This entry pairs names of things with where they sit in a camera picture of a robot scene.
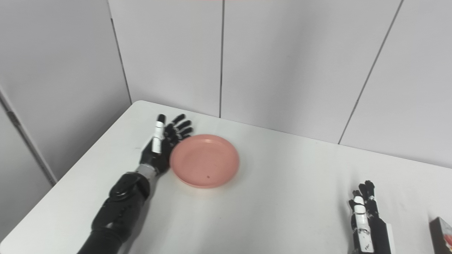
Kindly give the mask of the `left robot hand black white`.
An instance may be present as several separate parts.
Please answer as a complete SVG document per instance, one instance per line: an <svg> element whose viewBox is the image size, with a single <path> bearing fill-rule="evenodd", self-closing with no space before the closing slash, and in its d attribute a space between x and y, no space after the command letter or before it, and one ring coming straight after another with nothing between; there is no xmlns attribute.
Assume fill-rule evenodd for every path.
<svg viewBox="0 0 452 254"><path fill-rule="evenodd" d="M185 114L180 114L168 124L165 120L164 114L158 115L152 138L140 158L140 165L152 167L157 175L168 171L173 149L193 132L192 122L186 119Z"/></svg>

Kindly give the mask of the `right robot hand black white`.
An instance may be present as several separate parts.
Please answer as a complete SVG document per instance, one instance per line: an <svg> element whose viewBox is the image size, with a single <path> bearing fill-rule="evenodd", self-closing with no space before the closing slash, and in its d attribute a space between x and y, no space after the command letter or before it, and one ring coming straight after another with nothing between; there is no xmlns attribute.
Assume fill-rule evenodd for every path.
<svg viewBox="0 0 452 254"><path fill-rule="evenodd" d="M348 201L352 211L352 254L395 254L391 224L380 217L375 185L366 180L352 192Z"/></svg>

